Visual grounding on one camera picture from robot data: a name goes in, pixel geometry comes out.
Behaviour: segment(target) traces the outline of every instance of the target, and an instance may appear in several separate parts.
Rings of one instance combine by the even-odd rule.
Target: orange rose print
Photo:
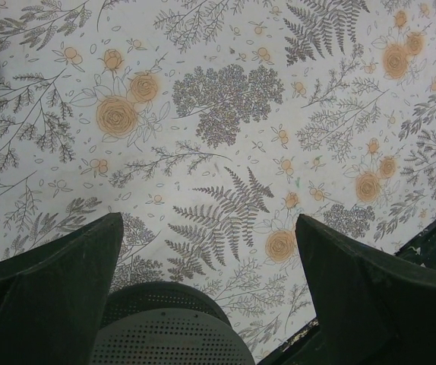
[[[356,196],[362,202],[374,202],[379,194],[380,183],[374,173],[364,173],[356,178]]]
[[[418,55],[424,46],[424,38],[420,33],[411,33],[407,36],[406,51],[410,55]]]
[[[116,49],[109,49],[105,51],[103,61],[105,62],[105,66],[110,71],[116,71],[122,64],[123,59],[119,51],[117,51]]]
[[[66,48],[64,54],[66,59],[68,59],[68,61],[71,62],[73,65],[79,65],[83,61],[83,58],[78,55],[77,50],[73,47]]]
[[[394,79],[402,78],[407,72],[407,53],[397,44],[388,46],[384,53],[385,72]]]
[[[137,126],[134,106],[123,97],[107,97],[96,108],[100,129],[117,138],[124,138]]]
[[[378,148],[380,148],[380,144],[378,143],[378,140],[376,138],[372,138],[369,143],[367,144],[368,146],[368,154],[376,154],[378,152]]]
[[[407,23],[407,14],[405,11],[401,10],[395,14],[395,26],[402,28]]]
[[[297,196],[297,194],[294,192],[290,192],[289,194],[287,194],[287,196],[286,196],[286,208],[292,209],[297,204],[299,204],[299,197]]]
[[[265,252],[272,261],[281,263],[289,259],[296,250],[295,234],[289,230],[273,232],[267,239]]]
[[[397,169],[397,164],[393,157],[385,157],[380,162],[379,172],[382,179],[388,179],[395,174]]]
[[[157,90],[152,74],[139,72],[130,83],[127,99],[132,103],[146,103],[156,97]]]

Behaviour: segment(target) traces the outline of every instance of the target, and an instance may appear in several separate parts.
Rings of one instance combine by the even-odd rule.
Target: leaf illustration
[[[367,11],[365,0],[304,0],[307,8],[286,4],[299,23],[284,19],[293,36],[286,36],[287,64],[294,65],[299,60],[315,60],[314,51],[324,58],[325,52],[333,56],[333,37],[344,53],[345,33],[356,42],[356,22],[361,11]]]
[[[264,196],[272,198],[273,194],[268,187],[256,180],[250,169],[248,183],[229,168],[225,169],[232,177],[234,189],[225,190],[223,186],[195,189],[210,195],[217,205],[174,207],[175,212],[194,222],[194,226],[169,225],[174,232],[186,239],[185,243],[166,241],[167,246],[181,256],[168,260],[175,266],[169,269],[174,281],[193,278],[195,274],[204,275],[201,260],[213,270],[216,270],[213,258],[225,265],[226,245],[237,260],[240,242],[253,245],[251,231],[257,213],[268,212]]]

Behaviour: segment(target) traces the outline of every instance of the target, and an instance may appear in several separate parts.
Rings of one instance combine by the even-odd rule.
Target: botanical pattern
[[[361,11],[368,11],[365,0],[305,0],[307,8],[298,8],[287,4],[287,8],[300,21],[295,24],[284,19],[286,26],[294,34],[287,36],[287,62],[293,65],[298,60],[315,60],[314,50],[324,57],[323,47],[333,55],[333,37],[341,52],[345,52],[345,34],[355,43],[355,26]]]
[[[111,290],[203,291],[265,358],[314,318],[300,214],[436,219],[436,0],[0,0],[0,261],[108,212]]]

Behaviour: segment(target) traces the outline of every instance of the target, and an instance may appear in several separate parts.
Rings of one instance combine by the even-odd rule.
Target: flower illustration
[[[410,55],[418,55],[424,47],[424,38],[420,33],[412,32],[407,36],[406,51]]]
[[[372,138],[367,144],[367,146],[368,146],[368,154],[372,156],[374,154],[377,154],[378,148],[380,148],[380,144],[378,143],[378,140],[376,138]]]
[[[274,6],[272,7],[272,9],[270,9],[269,12],[270,12],[271,14],[274,14],[274,15],[277,15],[277,16],[279,16],[279,14],[282,13],[282,12],[280,11],[279,7],[276,6],[276,5],[274,5]]]
[[[421,15],[423,17],[429,17],[429,14],[431,13],[431,11],[429,10],[429,5],[423,2],[422,4],[420,4],[419,8],[421,9]]]
[[[286,171],[286,174],[291,176],[294,173],[294,170],[292,169],[292,164],[290,160],[284,160],[280,164],[280,167],[282,170]]]
[[[297,204],[299,204],[299,197],[297,196],[297,194],[295,192],[290,192],[289,194],[287,194],[287,196],[286,196],[286,208],[292,209]]]
[[[290,230],[273,232],[265,245],[265,252],[272,261],[281,263],[289,259],[296,250],[295,234]]]
[[[380,190],[380,183],[374,173],[363,173],[356,178],[356,196],[362,202],[374,202],[377,200]]]
[[[83,58],[78,55],[78,52],[73,47],[68,47],[64,51],[65,57],[73,64],[79,65],[82,63]]]
[[[145,51],[147,48],[142,46],[142,42],[140,40],[129,39],[127,43],[130,45],[127,49],[127,53],[130,53],[134,49],[137,51]]]
[[[107,97],[96,108],[100,129],[117,138],[124,138],[137,126],[137,113],[124,97]]]
[[[81,175],[84,175],[85,173],[93,172],[94,178],[96,178],[96,175],[107,177],[106,173],[109,170],[107,160],[98,160],[97,158],[93,158],[90,162],[88,162],[83,158],[81,160],[86,166],[88,166],[87,169],[81,171]]]
[[[123,62],[122,55],[116,49],[108,49],[103,56],[103,62],[111,72],[117,71]]]
[[[431,80],[431,86],[429,86],[428,88],[427,88],[427,90],[430,90],[430,91],[436,91],[436,76],[434,76],[433,78],[432,78],[432,80]]]
[[[146,103],[157,95],[157,83],[152,74],[138,72],[130,83],[127,99],[132,103]]]
[[[52,194],[52,197],[55,198],[59,192],[72,192],[73,189],[67,188],[68,184],[64,180],[54,180],[53,182],[48,182],[48,186],[51,186],[55,189],[54,193]]]
[[[64,48],[62,45],[62,51],[53,50],[53,52],[60,56],[60,59],[55,59],[55,62],[65,62],[66,65],[72,65],[78,71],[84,72],[84,70],[79,66],[83,62],[83,57],[77,52],[73,47]]]
[[[314,169],[314,171],[318,171],[318,169],[319,169],[320,167],[326,166],[325,163],[321,163],[321,158],[322,158],[322,157],[323,157],[322,155],[321,155],[321,156],[316,156],[316,157],[313,159],[311,170]]]
[[[404,47],[392,44],[384,53],[385,73],[393,79],[400,79],[407,73],[407,53]]]
[[[398,11],[397,14],[395,14],[394,19],[395,19],[395,26],[400,29],[404,27],[407,23],[407,14],[403,10]]]
[[[159,194],[152,196],[149,194],[150,200],[147,201],[145,204],[155,204],[155,205],[161,205],[164,204],[163,197]]]
[[[270,55],[269,55],[269,51],[267,51],[266,48],[261,47],[258,49],[257,54],[264,60],[264,61],[269,61],[270,60]]]
[[[392,156],[385,157],[380,162],[380,167],[378,168],[382,179],[388,179],[389,177],[392,177],[395,174],[396,170],[397,163],[395,161],[395,158],[393,158]]]
[[[292,97],[303,97],[306,95],[306,88],[302,82],[293,82],[291,84],[294,92],[292,93]]]
[[[254,21],[249,21],[248,23],[255,26],[254,33],[257,34],[258,36],[260,36],[264,32],[264,29],[267,28],[264,25],[262,25],[264,23],[263,21],[261,21],[260,23],[255,23]]]

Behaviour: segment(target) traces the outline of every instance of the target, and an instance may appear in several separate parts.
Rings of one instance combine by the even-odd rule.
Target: perforated stool seat
[[[233,329],[192,309],[152,309],[98,332],[91,364],[254,365]]]
[[[183,284],[153,282],[109,296],[92,362],[254,365],[243,340],[211,298]]]
[[[206,294],[188,285],[157,281],[136,284],[110,294],[100,328],[126,316],[159,308],[193,309],[230,325],[220,306]]]

